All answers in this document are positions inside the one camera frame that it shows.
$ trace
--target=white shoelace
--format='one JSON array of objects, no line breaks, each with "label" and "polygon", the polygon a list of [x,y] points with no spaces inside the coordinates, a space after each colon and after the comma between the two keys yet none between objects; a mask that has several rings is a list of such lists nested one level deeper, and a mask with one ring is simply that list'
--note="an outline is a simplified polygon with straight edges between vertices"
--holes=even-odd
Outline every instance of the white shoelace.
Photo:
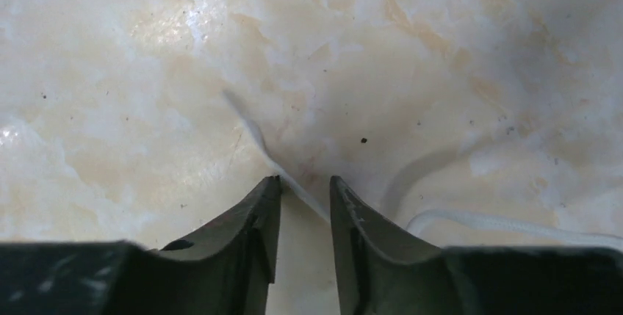
[{"label": "white shoelace", "polygon": [[[290,186],[292,191],[312,210],[314,210],[323,220],[331,222],[329,212],[303,188],[286,170],[280,166],[268,153],[264,136],[258,125],[246,116],[242,109],[236,104],[231,93],[223,92],[227,104],[234,110],[242,121],[245,130],[251,135],[257,148],[262,153],[264,160],[269,167],[273,168]],[[431,209],[416,215],[409,221],[406,230],[419,236],[424,228],[434,220],[451,220],[466,227],[482,231],[509,231],[526,233],[533,236],[556,239],[569,245],[585,245],[594,247],[610,247],[623,250],[623,238],[610,234],[600,233],[581,233],[565,231],[558,228],[538,225],[536,223],[514,220],[512,218],[494,216],[490,214],[478,214],[475,212],[452,210],[452,209]]]}]

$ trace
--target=black plastic piece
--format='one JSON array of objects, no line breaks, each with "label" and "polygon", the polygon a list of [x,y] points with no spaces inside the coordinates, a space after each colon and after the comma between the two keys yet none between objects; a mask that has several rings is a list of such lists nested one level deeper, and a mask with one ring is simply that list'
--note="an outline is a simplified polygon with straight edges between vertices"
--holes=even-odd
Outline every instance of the black plastic piece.
[{"label": "black plastic piece", "polygon": [[162,250],[129,242],[0,245],[0,314],[265,313],[278,177]]},{"label": "black plastic piece", "polygon": [[405,232],[331,179],[342,315],[623,314],[623,256],[592,247],[452,247]]}]

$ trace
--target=scratch mark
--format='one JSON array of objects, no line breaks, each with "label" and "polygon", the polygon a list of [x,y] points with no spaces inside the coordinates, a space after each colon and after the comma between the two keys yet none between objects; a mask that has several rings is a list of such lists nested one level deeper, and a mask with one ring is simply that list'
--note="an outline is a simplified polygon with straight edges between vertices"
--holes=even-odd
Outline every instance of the scratch mark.
[{"label": "scratch mark", "polygon": [[240,133],[240,135],[238,136],[238,140],[236,141],[236,145],[234,146],[234,152],[232,152],[231,156],[229,157],[229,163],[227,164],[227,169],[225,170],[225,174],[229,172],[231,163],[234,161],[234,156],[236,155],[236,150],[238,149],[238,145],[240,144],[240,139],[242,139],[242,133]]}]

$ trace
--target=white string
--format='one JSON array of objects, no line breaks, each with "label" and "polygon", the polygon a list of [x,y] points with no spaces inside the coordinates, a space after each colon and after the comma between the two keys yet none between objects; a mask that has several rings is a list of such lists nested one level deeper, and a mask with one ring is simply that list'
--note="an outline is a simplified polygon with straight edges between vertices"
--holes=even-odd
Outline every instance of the white string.
[{"label": "white string", "polygon": [[[290,186],[290,189],[318,216],[326,222],[331,222],[328,211],[320,204],[319,200],[314,198],[309,192],[303,188],[286,170],[280,166],[268,153],[264,136],[257,123],[244,115],[242,109],[236,105],[233,95],[223,92],[227,104],[234,110],[242,121],[246,131],[251,135],[253,142],[259,148],[262,156],[268,166],[274,169]],[[545,238],[556,239],[571,245],[586,245],[611,247],[617,250],[623,250],[623,238],[609,234],[600,233],[581,233],[565,231],[558,228],[538,225],[536,223],[514,220],[512,218],[494,216],[490,214],[477,214],[475,212],[459,211],[452,209],[432,209],[424,211],[409,221],[407,231],[419,236],[424,228],[434,220],[451,220],[466,227],[470,227],[482,231],[508,231],[526,233],[533,236],[542,236]]]},{"label": "white string", "polygon": [[255,123],[252,119],[245,116],[242,113],[242,109],[236,105],[236,101],[233,98],[232,94],[223,92],[223,97],[227,104],[236,112],[240,120],[242,121],[242,125],[245,127],[246,131],[251,135],[253,142],[259,151],[262,153],[264,160],[268,163],[268,166],[274,169],[289,185],[290,189],[298,196],[307,206],[309,206],[318,216],[320,216],[327,223],[331,222],[331,218],[329,217],[328,211],[320,204],[320,202],[314,198],[311,194],[309,194],[303,186],[301,186],[286,170],[280,166],[268,153],[268,149],[266,149],[266,144],[264,142],[264,135],[262,135],[262,130],[260,130],[257,123]]},{"label": "white string", "polygon": [[434,220],[451,220],[466,227],[481,231],[526,233],[533,236],[556,239],[570,245],[611,247],[617,250],[623,250],[623,238],[619,236],[600,233],[571,232],[507,217],[452,209],[432,209],[424,211],[409,221],[407,231],[414,236],[418,236],[422,233],[424,228]]}]

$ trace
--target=white marble countertop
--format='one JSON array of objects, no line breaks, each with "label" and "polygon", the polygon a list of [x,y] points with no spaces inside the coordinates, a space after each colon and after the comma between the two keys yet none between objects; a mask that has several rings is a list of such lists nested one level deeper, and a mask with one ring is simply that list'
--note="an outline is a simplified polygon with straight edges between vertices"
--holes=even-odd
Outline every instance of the white marble countertop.
[{"label": "white marble countertop", "polygon": [[[623,0],[0,1],[4,240],[161,247],[225,211],[272,173],[225,88],[324,203],[341,175],[401,226],[621,234]],[[268,314],[336,314],[329,228],[285,200]]]}]

